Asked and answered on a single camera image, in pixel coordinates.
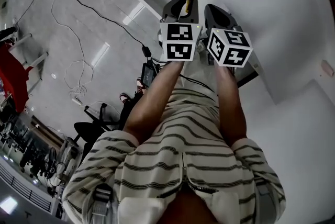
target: black chair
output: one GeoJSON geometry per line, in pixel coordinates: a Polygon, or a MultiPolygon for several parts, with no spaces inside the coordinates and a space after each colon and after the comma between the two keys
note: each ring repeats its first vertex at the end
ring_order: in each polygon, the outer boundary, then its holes
{"type": "Polygon", "coordinates": [[[74,139],[74,143],[76,146],[78,146],[77,141],[79,138],[82,138],[86,143],[84,145],[83,149],[83,156],[80,161],[80,164],[86,157],[86,155],[90,152],[92,149],[95,141],[105,132],[111,131],[107,125],[118,125],[118,121],[104,121],[103,115],[104,115],[104,109],[107,107],[107,104],[102,103],[100,107],[100,115],[99,119],[96,118],[94,115],[89,113],[87,110],[89,109],[88,106],[85,106],[84,112],[90,116],[93,119],[93,122],[76,122],[74,124],[74,129],[77,131],[78,135],[74,139]]]}
{"type": "Polygon", "coordinates": [[[94,115],[92,115],[91,113],[89,113],[87,110],[90,108],[88,106],[85,106],[84,112],[90,116],[90,118],[93,120],[94,124],[97,124],[99,126],[101,126],[102,128],[104,128],[107,131],[111,131],[107,126],[114,126],[114,125],[118,125],[119,122],[118,121],[104,121],[103,120],[103,116],[104,116],[104,110],[107,107],[106,103],[102,103],[101,107],[100,107],[100,114],[99,114],[99,119],[96,118],[94,115]]]}
{"type": "Polygon", "coordinates": [[[105,132],[105,130],[92,122],[76,122],[74,124],[74,129],[78,133],[78,135],[74,139],[75,144],[77,145],[77,141],[79,140],[79,138],[82,138],[86,142],[83,149],[83,156],[79,163],[80,165],[86,155],[92,149],[95,141],[97,141],[97,139],[105,132]]]}

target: zipper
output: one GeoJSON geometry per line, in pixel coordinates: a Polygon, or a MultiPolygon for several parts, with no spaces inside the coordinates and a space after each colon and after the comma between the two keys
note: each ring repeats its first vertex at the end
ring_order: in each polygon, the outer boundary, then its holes
{"type": "Polygon", "coordinates": [[[196,186],[193,183],[191,183],[191,181],[187,177],[187,170],[186,170],[186,166],[184,164],[184,152],[182,152],[182,158],[183,158],[183,183],[187,182],[189,187],[194,191],[200,191],[200,192],[209,193],[209,194],[213,194],[213,193],[217,192],[216,189],[200,187],[200,186],[196,186]]]}
{"type": "Polygon", "coordinates": [[[215,192],[218,192],[218,190],[216,190],[216,189],[200,187],[200,186],[196,186],[193,183],[191,183],[190,180],[187,177],[187,170],[186,170],[186,166],[184,165],[184,153],[183,152],[182,152],[182,161],[183,161],[182,183],[178,187],[176,187],[174,189],[171,189],[168,192],[165,192],[165,193],[157,196],[157,198],[166,198],[166,197],[178,192],[182,188],[184,183],[187,183],[189,185],[189,187],[194,191],[200,191],[200,192],[209,193],[209,194],[213,194],[215,192]]]}

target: white floor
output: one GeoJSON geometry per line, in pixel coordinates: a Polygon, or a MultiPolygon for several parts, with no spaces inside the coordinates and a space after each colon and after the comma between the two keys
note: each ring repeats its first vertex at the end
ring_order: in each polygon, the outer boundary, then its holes
{"type": "MultiPolygon", "coordinates": [[[[19,19],[32,0],[7,0],[7,8],[0,16],[0,29],[10,27],[12,19],[19,19]]],[[[102,15],[122,24],[127,30],[148,46],[154,56],[159,57],[161,48],[157,44],[159,22],[146,9],[134,19],[129,15],[139,4],[137,0],[80,0],[93,6],[102,15]]],[[[80,107],[71,101],[69,88],[64,82],[65,70],[73,61],[82,60],[81,48],[76,36],[67,27],[58,25],[51,15],[53,0],[35,0],[19,22],[20,35],[32,33],[33,38],[19,48],[15,54],[29,62],[43,52],[49,57],[42,67],[43,82],[34,90],[27,106],[45,125],[75,137],[73,124],[91,121],[80,107]]],[[[133,94],[136,78],[141,75],[146,60],[141,44],[133,40],[122,28],[98,17],[92,10],[76,0],[55,0],[53,13],[57,21],[70,26],[78,35],[85,61],[93,66],[93,81],[86,84],[87,93],[80,98],[83,105],[104,101],[121,111],[119,94],[133,94]]],[[[66,81],[70,87],[78,85],[83,63],[74,63],[68,70],[66,81]]],[[[88,82],[92,70],[86,66],[81,83],[88,82]]],[[[29,85],[36,81],[31,76],[29,85]]],[[[93,104],[99,109],[100,104],[93,104]]],[[[107,112],[118,119],[117,111],[108,107],[107,112]]]]}

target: white striped shirt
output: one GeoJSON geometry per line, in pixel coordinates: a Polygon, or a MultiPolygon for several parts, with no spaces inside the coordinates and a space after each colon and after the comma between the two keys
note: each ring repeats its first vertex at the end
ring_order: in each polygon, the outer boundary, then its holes
{"type": "Polygon", "coordinates": [[[64,191],[63,205],[71,220],[77,224],[90,218],[84,216],[83,201],[104,182],[115,191],[119,208],[127,208],[130,198],[160,198],[168,204],[183,183],[183,168],[190,188],[219,223],[255,222],[257,180],[278,194],[278,219],[285,194],[277,175],[252,140],[227,146],[219,132],[217,104],[215,97],[175,89],[161,123],[143,144],[123,131],[104,133],[64,191]],[[213,199],[220,202],[215,206],[213,199]]]}

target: black device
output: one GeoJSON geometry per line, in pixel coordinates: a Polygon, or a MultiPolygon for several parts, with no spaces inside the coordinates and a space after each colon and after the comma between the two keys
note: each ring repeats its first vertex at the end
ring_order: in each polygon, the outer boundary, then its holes
{"type": "Polygon", "coordinates": [[[149,87],[159,73],[159,64],[154,64],[152,60],[148,60],[147,63],[143,63],[141,80],[142,83],[149,87]]]}
{"type": "Polygon", "coordinates": [[[150,52],[149,47],[147,47],[147,46],[142,46],[142,52],[143,52],[143,54],[144,54],[144,56],[145,56],[146,58],[151,57],[151,52],[150,52]]]}

